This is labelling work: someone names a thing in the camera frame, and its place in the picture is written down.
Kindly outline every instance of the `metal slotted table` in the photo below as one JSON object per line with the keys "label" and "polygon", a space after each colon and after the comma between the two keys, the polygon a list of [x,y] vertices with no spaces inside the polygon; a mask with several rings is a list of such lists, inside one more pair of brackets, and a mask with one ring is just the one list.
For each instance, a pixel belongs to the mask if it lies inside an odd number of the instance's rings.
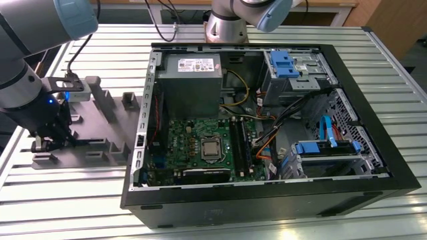
{"label": "metal slotted table", "polygon": [[[167,37],[174,30],[161,27]],[[21,127],[0,158],[0,239],[425,239],[427,238],[427,95],[374,33],[360,27],[285,26],[273,33],[249,27],[252,43],[333,44],[392,135],[422,189],[357,212],[326,218],[149,229],[121,209],[126,167],[34,170],[34,139]],[[73,65],[79,76],[101,76],[113,96],[143,93],[153,25],[102,25]],[[202,25],[179,29],[177,42],[203,42]],[[63,77],[85,40],[65,45],[49,76]]]}

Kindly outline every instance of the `cpu socket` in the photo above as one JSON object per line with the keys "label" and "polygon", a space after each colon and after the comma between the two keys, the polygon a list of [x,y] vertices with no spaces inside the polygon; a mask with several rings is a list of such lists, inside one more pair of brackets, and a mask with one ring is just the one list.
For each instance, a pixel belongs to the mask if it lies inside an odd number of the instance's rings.
{"label": "cpu socket", "polygon": [[222,139],[219,137],[202,138],[202,159],[214,164],[222,160]]}

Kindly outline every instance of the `power supply label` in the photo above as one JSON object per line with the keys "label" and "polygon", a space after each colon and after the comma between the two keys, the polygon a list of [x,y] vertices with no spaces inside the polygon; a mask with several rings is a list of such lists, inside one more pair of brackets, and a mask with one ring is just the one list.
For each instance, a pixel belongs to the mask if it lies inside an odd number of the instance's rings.
{"label": "power supply label", "polygon": [[178,61],[179,72],[214,72],[214,58],[182,58]]}

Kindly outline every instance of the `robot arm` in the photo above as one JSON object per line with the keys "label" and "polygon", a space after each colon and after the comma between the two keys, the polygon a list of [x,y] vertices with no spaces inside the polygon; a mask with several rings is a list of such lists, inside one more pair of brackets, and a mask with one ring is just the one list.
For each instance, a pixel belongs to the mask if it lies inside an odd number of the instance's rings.
{"label": "robot arm", "polygon": [[[74,142],[67,101],[53,93],[81,91],[82,82],[77,77],[41,79],[23,58],[78,40],[98,26],[89,0],[0,1],[0,112],[35,137],[50,137],[53,148]],[[73,87],[61,88],[57,81]]]}
{"label": "robot arm", "polygon": [[248,22],[261,31],[272,32],[285,21],[293,0],[213,0],[213,14],[206,37],[213,43],[244,43]]}

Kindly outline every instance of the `ram slot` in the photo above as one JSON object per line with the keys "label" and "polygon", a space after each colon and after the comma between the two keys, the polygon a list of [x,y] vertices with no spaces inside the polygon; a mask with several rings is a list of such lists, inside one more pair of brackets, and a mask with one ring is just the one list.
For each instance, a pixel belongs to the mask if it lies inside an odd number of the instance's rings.
{"label": "ram slot", "polygon": [[238,177],[245,177],[250,174],[253,160],[250,140],[244,119],[237,119],[236,117],[230,119],[230,138],[236,175]]}

